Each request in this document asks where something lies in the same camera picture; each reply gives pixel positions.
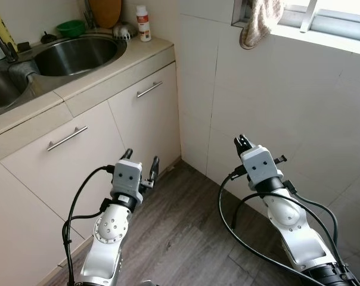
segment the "floor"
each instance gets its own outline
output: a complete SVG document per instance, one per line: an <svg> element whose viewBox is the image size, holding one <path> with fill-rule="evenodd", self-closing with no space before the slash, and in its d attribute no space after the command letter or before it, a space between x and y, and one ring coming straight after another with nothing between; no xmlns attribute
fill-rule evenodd
<svg viewBox="0 0 360 286"><path fill-rule="evenodd" d="M160 286L299 286L294 275L254 256L224 228L217 209L219 186L183 161L158 181L135 210L117 286L152 280ZM224 194L231 217L239 200ZM280 237L268 219L243 207L237 233L255 249L288 264ZM74 259L76 276L86 256ZM66 286L67 269L48 286Z"/></svg>

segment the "wall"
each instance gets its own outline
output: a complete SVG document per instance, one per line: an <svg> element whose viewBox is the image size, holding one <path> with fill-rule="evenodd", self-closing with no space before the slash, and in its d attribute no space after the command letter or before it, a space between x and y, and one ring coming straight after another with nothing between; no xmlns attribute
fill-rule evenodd
<svg viewBox="0 0 360 286"><path fill-rule="evenodd" d="M37 43L55 27L83 18L83 0L0 0L0 15L16 43Z"/></svg>
<svg viewBox="0 0 360 286"><path fill-rule="evenodd" d="M183 159L220 184L240 164L240 133L285 154L280 169L300 195L337 215L340 252L360 277L360 55L280 36L243 50L233 1L208 4L179 1ZM251 193L246 178L227 189Z"/></svg>

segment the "kitchen sink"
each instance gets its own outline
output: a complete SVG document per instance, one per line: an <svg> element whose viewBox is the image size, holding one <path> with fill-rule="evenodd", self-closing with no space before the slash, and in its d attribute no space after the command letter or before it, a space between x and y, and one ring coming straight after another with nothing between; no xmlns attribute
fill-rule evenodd
<svg viewBox="0 0 360 286"><path fill-rule="evenodd" d="M99 36L56 43L34 57L43 76L71 76L104 66L123 55L126 44Z"/></svg>
<svg viewBox="0 0 360 286"><path fill-rule="evenodd" d="M21 92L14 86L6 70L0 70L0 110L14 104Z"/></svg>
<svg viewBox="0 0 360 286"><path fill-rule="evenodd" d="M110 35L86 34L38 45L11 66L1 60L0 114L112 63L126 48Z"/></svg>

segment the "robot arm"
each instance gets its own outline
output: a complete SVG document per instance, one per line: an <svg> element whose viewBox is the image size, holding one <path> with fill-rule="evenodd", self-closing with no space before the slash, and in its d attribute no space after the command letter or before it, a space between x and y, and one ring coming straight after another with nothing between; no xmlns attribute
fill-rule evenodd
<svg viewBox="0 0 360 286"><path fill-rule="evenodd" d="M79 282L83 286L116 285L128 223L135 206L143 201L142 193L147 188L153 188L157 179L158 157L154 159L150 178L142 181L142 165L131 162L131 154L132 150L128 150L115 165L110 193L112 200L95 222L92 246L80 272Z"/></svg>
<svg viewBox="0 0 360 286"><path fill-rule="evenodd" d="M235 138L234 143L244 167L241 174L247 173L251 190L290 198L289 191L282 183L283 174L276 167L276 164L287 160L284 156L273 159L269 150L261 145L255 146L243 135ZM282 236L283 248L295 270L324 285L353 285L349 281L352 274L343 273L338 268L325 242L310 228L303 208L285 198L268 195L261 198L268 208L271 223Z"/></svg>

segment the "cabinet door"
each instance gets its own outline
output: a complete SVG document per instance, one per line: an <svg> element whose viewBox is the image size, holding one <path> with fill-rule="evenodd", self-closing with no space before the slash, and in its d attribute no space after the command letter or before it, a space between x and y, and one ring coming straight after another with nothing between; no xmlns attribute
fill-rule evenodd
<svg viewBox="0 0 360 286"><path fill-rule="evenodd" d="M36 285L65 257L63 220L0 164L0 285ZM72 249L83 238L72 232Z"/></svg>
<svg viewBox="0 0 360 286"><path fill-rule="evenodd" d="M156 88L138 98L138 92L155 84ZM147 178L155 155L160 157L160 171L181 155L175 63L125 89L109 102L125 147L134 150L132 160L143 163L143 178Z"/></svg>
<svg viewBox="0 0 360 286"><path fill-rule="evenodd" d="M47 151L49 142L58 142L72 134L75 128L88 129ZM51 133L39 138L1 163L25 186L67 219L78 188L96 168L115 164L125 149L117 127L105 101L75 117ZM110 197L111 174L98 172L83 189L75 215L91 215L99 211L105 197ZM92 234L95 219L78 219L72 226L87 238Z"/></svg>

